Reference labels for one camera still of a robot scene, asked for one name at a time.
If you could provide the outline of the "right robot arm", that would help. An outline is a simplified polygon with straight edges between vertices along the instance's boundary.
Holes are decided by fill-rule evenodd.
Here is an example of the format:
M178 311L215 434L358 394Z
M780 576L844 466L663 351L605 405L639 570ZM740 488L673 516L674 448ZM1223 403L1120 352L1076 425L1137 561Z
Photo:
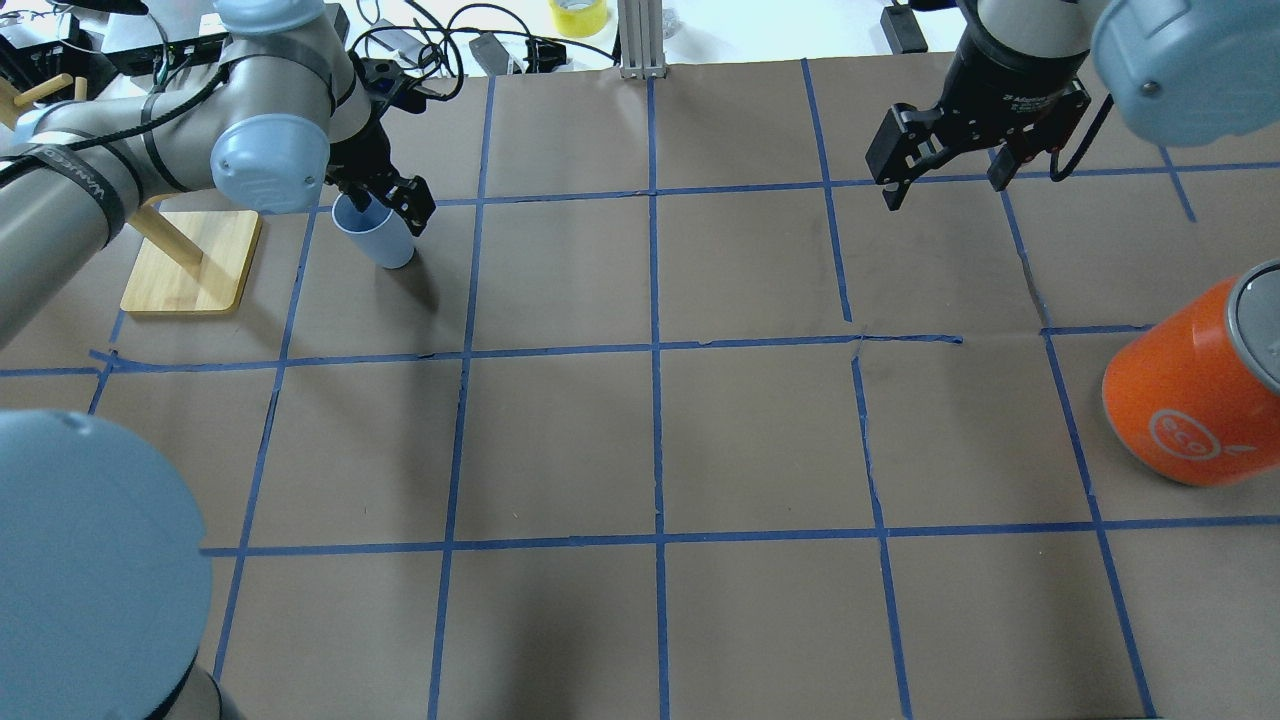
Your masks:
M1198 147L1279 117L1275 1L961 1L938 101L897 102L867 150L890 210L955 158L993 149L1005 190L1041 154L1078 168L1111 111L1139 138Z

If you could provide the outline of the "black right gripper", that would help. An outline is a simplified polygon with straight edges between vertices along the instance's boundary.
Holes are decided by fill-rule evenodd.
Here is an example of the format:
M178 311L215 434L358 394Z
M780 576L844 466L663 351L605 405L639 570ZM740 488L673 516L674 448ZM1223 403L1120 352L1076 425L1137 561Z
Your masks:
M1087 56L1033 56L984 29L965 31L937 105L893 104L867 150L887 209L897 211L913 183L950 163L951 154L1002 142L988 168L992 190L1005 191L1041 152L1050 152L1050 178L1056 181L1056 151L1091 104L1076 82Z

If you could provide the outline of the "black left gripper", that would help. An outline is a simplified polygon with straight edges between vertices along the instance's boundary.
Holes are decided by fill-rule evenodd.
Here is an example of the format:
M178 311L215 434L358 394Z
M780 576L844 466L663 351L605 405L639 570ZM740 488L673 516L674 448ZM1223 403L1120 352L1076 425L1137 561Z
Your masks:
M421 237L436 210L425 178L399 176L390 159L390 141L375 111L353 136L330 145L325 183L355 206L378 200L415 237Z

